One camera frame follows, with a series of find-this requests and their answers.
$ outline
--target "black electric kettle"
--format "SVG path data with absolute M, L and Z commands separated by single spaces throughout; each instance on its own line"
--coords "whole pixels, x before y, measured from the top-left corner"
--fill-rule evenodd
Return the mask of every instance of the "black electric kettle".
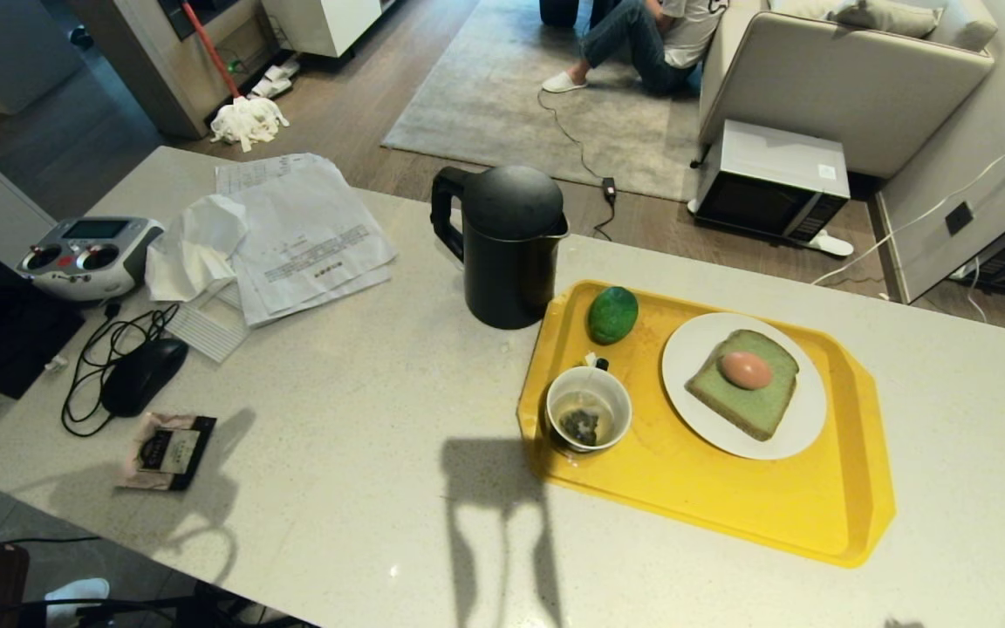
M 463 232 L 452 228 L 452 196 Z M 546 317 L 558 242 L 569 234 L 561 188 L 524 166 L 472 174 L 443 168 L 433 178 L 433 232 L 463 261 L 467 309 L 487 326 L 518 330 Z

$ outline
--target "kitchen counter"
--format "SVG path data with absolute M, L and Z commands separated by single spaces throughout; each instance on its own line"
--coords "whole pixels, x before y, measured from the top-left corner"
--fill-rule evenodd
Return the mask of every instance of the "kitchen counter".
M 221 163 L 159 149 L 91 214 L 168 222 Z M 515 413 L 538 327 L 466 310 L 425 203 L 359 194 L 400 251 L 393 279 L 254 331 L 222 366 L 191 354 L 151 403 L 220 419 L 188 492 L 113 488 L 136 420 L 65 433 L 70 371 L 0 399 L 0 490 L 325 628 L 1005 625 L 1005 330 L 561 243 L 559 291 L 598 279 L 820 329 L 874 375 L 897 515 L 845 570 L 537 480 Z

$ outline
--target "green avocado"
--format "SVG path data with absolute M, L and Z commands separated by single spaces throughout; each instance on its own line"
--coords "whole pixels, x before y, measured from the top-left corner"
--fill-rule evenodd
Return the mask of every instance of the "green avocado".
M 611 286 L 599 293 L 587 309 L 587 331 L 599 345 L 626 338 L 638 321 L 638 298 L 631 290 Z

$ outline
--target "kettle handle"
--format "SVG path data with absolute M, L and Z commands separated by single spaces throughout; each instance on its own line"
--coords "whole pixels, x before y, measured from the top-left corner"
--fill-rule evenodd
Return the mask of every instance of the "kettle handle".
M 461 198 L 463 184 L 471 172 L 444 167 L 433 177 L 432 212 L 429 220 L 439 241 L 463 261 L 463 234 L 452 228 L 452 196 Z

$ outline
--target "wall socket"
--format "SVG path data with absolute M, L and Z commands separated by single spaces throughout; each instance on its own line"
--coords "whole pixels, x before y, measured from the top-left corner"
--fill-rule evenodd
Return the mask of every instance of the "wall socket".
M 945 217 L 945 226 L 949 227 L 949 235 L 961 232 L 961 229 L 967 227 L 973 218 L 975 217 L 972 215 L 972 208 L 969 207 L 968 202 L 958 204 L 956 209 L 950 211 L 949 215 Z

